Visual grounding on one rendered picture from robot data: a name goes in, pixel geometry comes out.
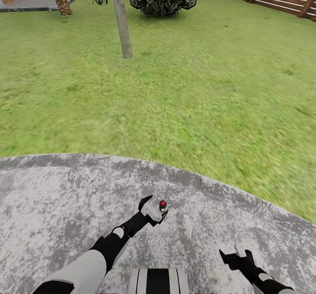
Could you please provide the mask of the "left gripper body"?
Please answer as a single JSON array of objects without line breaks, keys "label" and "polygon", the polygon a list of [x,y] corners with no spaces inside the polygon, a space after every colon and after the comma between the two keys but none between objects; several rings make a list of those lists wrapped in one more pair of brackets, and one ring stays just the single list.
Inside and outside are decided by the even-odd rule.
[{"label": "left gripper body", "polygon": [[152,227],[155,227],[157,225],[158,222],[156,221],[153,221],[152,218],[147,214],[146,216],[144,216],[142,213],[141,213],[141,210],[144,206],[144,202],[141,201],[141,203],[139,204],[138,206],[138,212],[133,216],[137,222],[139,223],[139,226],[140,226],[140,230],[147,224],[147,223],[150,223]]}]

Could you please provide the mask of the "robot trunk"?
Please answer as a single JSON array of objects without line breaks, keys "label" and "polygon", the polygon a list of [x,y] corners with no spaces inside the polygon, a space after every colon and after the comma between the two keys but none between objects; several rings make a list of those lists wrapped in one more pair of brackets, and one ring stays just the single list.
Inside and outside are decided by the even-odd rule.
[{"label": "robot trunk", "polygon": [[189,294],[183,269],[134,269],[127,294]]}]

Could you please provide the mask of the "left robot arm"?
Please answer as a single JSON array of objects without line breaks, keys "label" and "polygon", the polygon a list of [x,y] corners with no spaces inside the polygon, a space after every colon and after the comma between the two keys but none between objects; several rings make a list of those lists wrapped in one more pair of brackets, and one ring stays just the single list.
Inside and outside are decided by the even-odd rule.
[{"label": "left robot arm", "polygon": [[[155,227],[163,216],[143,198],[133,218],[101,236],[81,257],[51,274],[32,294],[95,294],[104,276],[111,271],[132,238],[147,223]],[[124,239],[122,241],[122,239]]]}]

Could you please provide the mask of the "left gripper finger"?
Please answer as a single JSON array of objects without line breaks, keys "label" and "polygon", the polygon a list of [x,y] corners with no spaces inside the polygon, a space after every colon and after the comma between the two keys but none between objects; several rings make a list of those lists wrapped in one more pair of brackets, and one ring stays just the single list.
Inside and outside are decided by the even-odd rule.
[{"label": "left gripper finger", "polygon": [[146,203],[150,198],[152,198],[153,197],[153,195],[151,195],[151,196],[148,196],[148,197],[146,197],[146,198],[143,198],[141,201],[143,201],[144,203]]}]

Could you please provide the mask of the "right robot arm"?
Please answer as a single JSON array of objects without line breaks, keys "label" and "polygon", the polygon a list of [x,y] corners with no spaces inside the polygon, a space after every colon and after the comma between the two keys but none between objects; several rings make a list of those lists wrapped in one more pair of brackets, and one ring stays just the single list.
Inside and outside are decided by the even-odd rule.
[{"label": "right robot arm", "polygon": [[254,294],[300,294],[292,287],[286,287],[274,280],[274,278],[255,266],[253,254],[249,249],[255,248],[253,241],[237,243],[234,245],[236,253],[225,255],[221,250],[219,253],[225,265],[234,270],[242,272],[253,286]]}]

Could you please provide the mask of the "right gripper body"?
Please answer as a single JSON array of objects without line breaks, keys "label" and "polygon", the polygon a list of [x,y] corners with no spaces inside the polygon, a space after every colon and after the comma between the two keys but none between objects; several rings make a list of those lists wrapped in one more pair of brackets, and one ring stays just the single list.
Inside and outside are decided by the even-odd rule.
[{"label": "right gripper body", "polygon": [[[254,258],[253,258],[253,254],[251,251],[245,251],[247,257],[241,258],[239,256],[236,255],[236,253],[231,253],[231,254],[227,254],[228,256],[228,262],[224,262],[225,265],[228,265],[229,268],[234,271],[234,270],[239,270],[240,272],[242,272],[243,276],[246,277],[244,275],[244,269],[246,267],[246,265],[252,263],[254,264]],[[224,254],[225,257],[225,254]]]}]

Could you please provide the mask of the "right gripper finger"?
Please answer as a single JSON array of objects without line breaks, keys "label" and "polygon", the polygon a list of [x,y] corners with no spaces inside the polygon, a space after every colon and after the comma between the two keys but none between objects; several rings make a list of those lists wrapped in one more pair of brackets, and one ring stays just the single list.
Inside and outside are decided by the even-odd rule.
[{"label": "right gripper finger", "polygon": [[225,257],[224,257],[224,253],[221,251],[221,250],[219,250],[219,253],[220,253],[220,255],[221,255],[221,258],[223,259],[223,261],[226,263],[226,262],[228,262],[228,256],[227,255],[225,255]]}]

